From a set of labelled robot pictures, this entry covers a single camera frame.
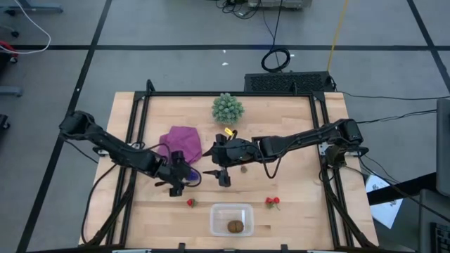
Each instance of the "small brown nut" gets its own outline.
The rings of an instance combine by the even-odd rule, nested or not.
[[[228,222],[228,231],[230,233],[240,233],[244,231],[244,223],[242,221],[230,221]]]
[[[240,172],[247,173],[247,167],[245,165],[240,167]]]

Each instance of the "black metal frame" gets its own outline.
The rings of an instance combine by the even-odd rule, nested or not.
[[[132,109],[131,109],[131,115],[130,115],[130,120],[129,120],[129,126],[128,126],[128,130],[127,130],[127,142],[131,142],[131,138],[132,138],[132,132],[133,132],[133,128],[134,128],[134,123],[135,123],[135,119],[136,119],[136,115],[137,115],[137,107],[139,104],[139,101],[143,99],[143,109],[142,109],[142,113],[141,113],[141,122],[139,124],[139,131],[138,131],[138,137],[136,141],[142,141],[143,140],[143,134],[144,134],[144,129],[145,129],[145,123],[147,120],[147,112],[148,112],[148,106],[149,106],[149,100],[151,96],[219,96],[220,93],[223,92],[218,92],[218,91],[214,91],[214,92],[209,92],[209,91],[204,91],[204,92],[158,92],[155,91],[155,89],[153,87],[151,87],[150,91],[137,91],[134,94],[134,102],[132,105]],[[246,92],[229,92],[232,96],[298,96],[298,97],[306,97],[309,99],[309,104],[310,104],[310,108],[311,108],[311,116],[313,119],[313,126],[315,129],[319,128],[319,118],[317,115],[317,111],[316,111],[316,103],[315,100],[317,99],[317,97],[315,97],[312,93],[288,93],[288,92],[280,92],[280,93],[246,93]],[[321,105],[321,111],[322,111],[322,118],[323,118],[323,123],[327,124],[329,123],[329,118],[328,118],[328,111],[326,108],[326,102],[325,102],[325,98],[324,96],[319,96],[319,100],[320,100],[320,105]],[[322,163],[322,161],[319,159],[319,162],[321,163],[321,168],[325,169],[324,167],[326,166],[324,163]],[[337,191],[337,196],[339,198],[339,201],[341,203],[341,205],[345,208],[345,197],[344,197],[344,191],[342,188],[342,180],[340,178],[340,173],[339,171],[334,171],[335,173],[335,187],[336,187],[336,191]],[[136,172],[133,171],[131,173],[130,176],[130,183],[135,182],[136,180]],[[328,174],[324,173],[323,174],[323,180],[327,181],[329,180],[328,178]],[[115,191],[115,203],[114,206],[115,207],[118,203],[118,200],[120,200],[120,196],[122,194],[122,189],[123,189],[123,184],[124,184],[124,169],[121,168],[120,171],[120,175],[117,181],[117,187],[116,187],[116,191]],[[124,218],[123,218],[123,223],[122,223],[122,230],[120,233],[120,240],[119,240],[119,244],[120,245],[125,245],[126,241],[127,241],[127,231],[128,231],[128,226],[129,226],[129,219],[130,219],[130,215],[131,215],[131,204],[132,204],[132,199],[130,200],[130,202],[127,204],[127,206],[124,209]],[[335,212],[334,212],[334,207],[332,206],[331,202],[329,200],[326,201],[327,204],[327,210],[328,210],[328,218],[330,221],[330,230],[331,230],[331,235],[332,235],[332,239],[333,239],[333,246],[334,248],[337,248],[340,246],[340,238],[339,238],[339,233],[338,233],[338,226],[336,224],[336,218],[335,218]],[[346,242],[347,242],[347,246],[353,247],[353,237],[352,234],[350,232],[350,230],[348,229],[348,227],[344,225],[344,231],[345,231],[345,237],[346,237]],[[114,228],[112,227],[108,233],[108,237],[107,237],[107,245],[112,244],[113,241],[113,236],[114,236]]]
[[[130,118],[129,118],[129,124],[128,124],[128,129],[127,129],[127,135],[126,135],[126,142],[131,143],[132,142],[132,133],[134,130],[134,126],[136,123],[136,116],[138,113],[138,106],[140,101],[143,101],[143,109],[141,111],[141,120],[139,123],[139,131],[138,131],[138,135],[137,135],[137,139],[136,141],[142,141],[143,140],[143,135],[144,135],[144,131],[145,131],[145,125],[146,125],[146,121],[147,121],[147,114],[148,114],[148,107],[150,105],[150,97],[152,96],[219,96],[220,93],[224,93],[223,91],[196,91],[196,92],[190,92],[190,91],[185,91],[185,92],[168,92],[168,91],[155,91],[155,89],[153,88],[153,85],[151,84],[151,82],[147,82],[147,91],[136,91],[134,93],[134,99],[133,99],[133,105],[131,107],[131,113],[130,113]],[[321,106],[321,114],[322,114],[322,118],[323,118],[323,123],[329,123],[329,118],[328,118],[328,111],[326,108],[326,101],[325,101],[325,96],[323,95],[323,92],[321,93],[289,93],[289,92],[271,92],[271,93],[246,93],[246,92],[228,92],[230,93],[232,96],[267,96],[267,97],[271,97],[271,96],[287,96],[287,97],[303,97],[303,98],[308,98],[309,99],[309,104],[310,104],[310,108],[311,108],[311,117],[312,117],[312,121],[313,121],[313,127],[315,129],[319,128],[319,117],[317,115],[317,109],[316,109],[316,100],[319,101],[320,106]],[[326,168],[326,164],[324,162],[324,160],[320,159],[320,155],[318,155],[319,158],[319,163],[321,164],[321,169],[324,171],[328,171]],[[336,194],[338,197],[338,200],[340,202],[340,204],[344,207],[344,209],[347,211],[346,205],[345,205],[345,197],[344,197],[344,190],[342,188],[342,180],[340,178],[340,173],[339,170],[335,170],[333,171],[334,173],[334,179],[335,179],[335,188],[336,188]],[[132,171],[131,172],[131,176],[130,176],[130,180],[129,183],[132,183],[133,186],[135,185],[135,181],[136,181],[136,172]],[[323,180],[324,181],[329,181],[329,177],[328,177],[328,173],[323,173],[322,174]],[[122,196],[122,190],[124,187],[124,180],[125,180],[125,168],[120,168],[120,172],[119,172],[119,176],[117,179],[117,186],[116,186],[116,191],[115,191],[115,196],[114,196],[114,203],[113,203],[113,207],[116,207],[121,199]],[[121,227],[121,232],[120,232],[120,239],[119,239],[119,243],[118,244],[113,244],[113,238],[114,238],[114,231],[115,231],[115,226],[112,226],[111,229],[108,231],[108,234],[106,236],[106,241],[105,241],[105,245],[103,246],[88,246],[88,247],[78,247],[78,248],[72,248],[72,249],[53,249],[53,250],[47,250],[47,251],[42,251],[41,253],[60,253],[60,252],[112,252],[113,250],[118,250],[118,249],[125,249],[125,245],[126,245],[126,241],[127,241],[127,232],[128,232],[128,226],[129,226],[129,219],[130,219],[130,215],[131,215],[131,204],[133,201],[133,197],[131,197],[130,201],[127,203],[127,205],[124,208],[124,217],[123,217],[123,222],[122,222],[122,227]],[[343,224],[343,228],[344,228],[344,232],[345,232],[345,238],[346,238],[346,243],[347,246],[342,246],[340,244],[340,237],[339,237],[339,232],[338,232],[338,225],[336,223],[336,217],[335,217],[335,208],[334,206],[331,204],[330,200],[327,198],[326,199],[326,205],[327,205],[327,210],[328,210],[328,219],[330,221],[330,232],[331,232],[331,236],[333,239],[333,247],[334,250],[336,251],[346,251],[346,252],[392,252],[392,251],[386,251],[383,249],[370,249],[370,248],[358,248],[358,247],[354,247],[354,243],[353,243],[353,237],[352,237],[352,232],[350,231],[350,229],[347,227],[347,225],[342,222]],[[240,253],[243,252],[263,252],[263,253],[275,253],[275,252],[280,252],[280,250],[260,250],[260,249],[255,249],[255,250],[238,250]],[[307,250],[289,250],[287,245],[281,245],[281,251],[282,253],[288,253],[288,252],[307,252]],[[152,249],[151,252],[173,252],[173,253],[183,253],[183,252],[204,252],[204,253],[213,253],[213,252],[218,252],[217,249],[185,249],[185,244],[180,242],[179,244],[179,248],[178,249]]]

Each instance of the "green plant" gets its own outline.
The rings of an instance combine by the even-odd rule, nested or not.
[[[229,93],[221,93],[220,97],[214,99],[212,116],[218,123],[235,124],[244,112],[242,103]]]

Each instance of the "table leg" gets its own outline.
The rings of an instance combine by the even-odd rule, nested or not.
[[[55,11],[57,13],[63,12],[63,7],[60,4],[30,4],[28,0],[18,0],[22,5],[23,9],[27,12],[37,12],[37,11]],[[6,6],[0,5],[0,9],[5,8],[5,12],[10,15],[12,13],[22,13],[19,6]]]
[[[411,179],[403,183],[398,183],[395,187],[410,196],[418,195],[422,189],[436,191],[436,172],[419,176],[416,179]],[[376,205],[402,199],[404,196],[392,186],[388,186],[367,193],[367,198],[369,205]]]

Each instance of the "metal bracket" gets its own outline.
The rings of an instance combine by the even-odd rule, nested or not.
[[[325,155],[325,151],[331,147],[331,144],[323,142],[319,144],[319,153],[321,156]],[[368,152],[368,148],[360,147],[358,150],[347,151],[344,155],[352,156],[352,157],[361,157]]]
[[[319,101],[325,102],[325,93],[323,91],[312,91],[312,95]]]
[[[178,251],[179,253],[184,253],[186,251],[186,243],[180,242],[178,244]]]
[[[289,253],[288,245],[281,245],[281,253]]]
[[[136,149],[142,149],[143,148],[143,143],[128,143],[128,145],[130,145],[133,148]],[[108,151],[103,150],[99,147],[93,147],[92,150],[100,157],[104,157],[106,155],[109,155]]]
[[[322,144],[319,144],[319,153],[320,155],[325,155],[325,151],[328,147],[331,147],[332,145],[326,143],[326,142],[322,142]]]
[[[150,79],[147,79],[147,87],[146,87],[147,96],[150,96],[153,91],[155,91],[155,87]]]

